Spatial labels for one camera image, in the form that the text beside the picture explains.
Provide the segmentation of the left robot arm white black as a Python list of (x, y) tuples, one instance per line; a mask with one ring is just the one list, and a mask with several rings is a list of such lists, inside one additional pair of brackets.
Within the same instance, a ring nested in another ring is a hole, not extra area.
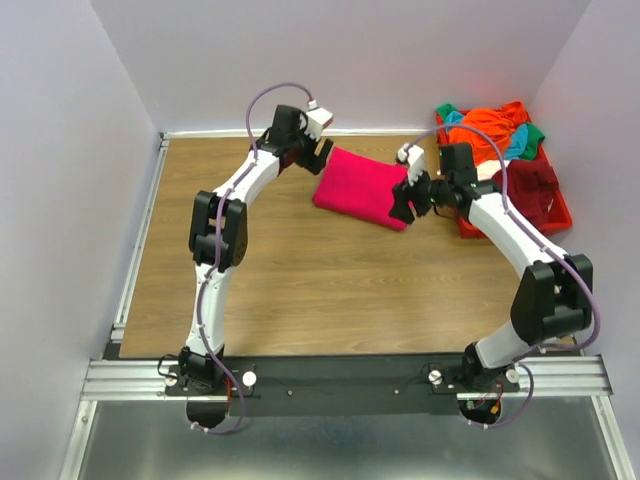
[(323, 140), (333, 114), (311, 100), (306, 110), (279, 105), (272, 124), (253, 140), (246, 160), (212, 191), (196, 194), (188, 236), (195, 265), (193, 319), (178, 354), (181, 378), (201, 395), (214, 393), (224, 371), (224, 315), (232, 276), (248, 248), (248, 210), (265, 187), (297, 165), (314, 175), (325, 168), (333, 142)]

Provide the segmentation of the magenta pink t-shirt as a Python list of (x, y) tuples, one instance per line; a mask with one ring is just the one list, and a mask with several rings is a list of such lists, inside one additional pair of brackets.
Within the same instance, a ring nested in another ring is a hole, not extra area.
[(382, 163), (335, 147), (312, 197), (315, 207), (401, 232), (406, 224), (389, 212), (392, 189), (405, 178), (400, 165)]

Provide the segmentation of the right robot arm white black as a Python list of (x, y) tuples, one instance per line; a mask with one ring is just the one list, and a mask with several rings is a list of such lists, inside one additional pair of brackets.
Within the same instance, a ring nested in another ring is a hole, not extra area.
[(595, 324), (591, 261), (544, 237), (512, 204), (503, 185), (479, 179), (470, 145), (441, 147), (438, 179), (429, 176), (424, 151), (416, 144), (403, 145), (396, 161), (406, 176), (392, 189), (392, 218), (411, 224), (432, 209), (451, 207), (498, 248), (519, 278), (506, 323), (462, 355), (458, 374), (467, 389), (485, 390), (515, 360)]

